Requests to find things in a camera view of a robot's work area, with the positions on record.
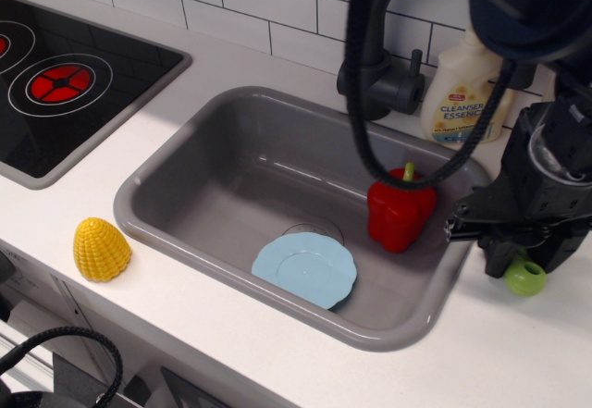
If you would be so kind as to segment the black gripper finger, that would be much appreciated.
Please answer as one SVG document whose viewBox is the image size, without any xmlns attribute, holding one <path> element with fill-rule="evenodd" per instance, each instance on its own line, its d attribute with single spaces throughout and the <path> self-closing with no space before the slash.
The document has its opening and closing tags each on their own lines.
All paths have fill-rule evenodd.
<svg viewBox="0 0 592 408">
<path fill-rule="evenodd" d="M 484 235 L 478 240 L 485 258 L 485 273 L 493 278 L 501 278 L 518 250 L 517 243 L 506 236 Z"/>
<path fill-rule="evenodd" d="M 577 251 L 588 232 L 588 229 L 557 229 L 539 246 L 528 248 L 527 253 L 546 273 L 551 273 Z"/>
</svg>

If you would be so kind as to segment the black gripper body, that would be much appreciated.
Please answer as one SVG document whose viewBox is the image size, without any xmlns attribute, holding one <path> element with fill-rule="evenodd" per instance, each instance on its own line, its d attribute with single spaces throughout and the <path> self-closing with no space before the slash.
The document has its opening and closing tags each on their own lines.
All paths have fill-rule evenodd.
<svg viewBox="0 0 592 408">
<path fill-rule="evenodd" d="M 453 206 L 450 241 L 496 229 L 527 233 L 591 216 L 591 106 L 535 103 L 524 108 L 498 177 Z"/>
</svg>

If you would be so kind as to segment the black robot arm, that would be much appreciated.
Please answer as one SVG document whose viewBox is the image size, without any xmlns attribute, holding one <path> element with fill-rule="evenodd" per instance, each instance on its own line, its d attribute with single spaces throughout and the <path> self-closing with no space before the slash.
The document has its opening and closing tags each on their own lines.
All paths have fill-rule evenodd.
<svg viewBox="0 0 592 408">
<path fill-rule="evenodd" d="M 497 178 L 456 202 L 451 239 L 477 240 L 501 277 L 519 250 L 551 272 L 591 229 L 591 0 L 470 0 L 495 54 L 555 74 L 549 102 L 519 114 Z"/>
</svg>

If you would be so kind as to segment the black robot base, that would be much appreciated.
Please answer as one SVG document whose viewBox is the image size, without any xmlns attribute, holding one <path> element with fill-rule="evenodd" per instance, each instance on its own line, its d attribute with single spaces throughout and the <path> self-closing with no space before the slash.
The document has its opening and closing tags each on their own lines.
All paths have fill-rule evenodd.
<svg viewBox="0 0 592 408">
<path fill-rule="evenodd" d="M 94 340 L 111 354 L 113 369 L 102 382 L 57 353 L 43 355 L 46 342 L 58 337 Z M 87 328 L 50 328 L 26 337 L 1 323 L 1 405 L 3 407 L 226 407 L 214 395 L 163 368 L 165 388 L 151 392 L 133 378 L 123 383 L 123 364 L 115 343 Z"/>
</svg>

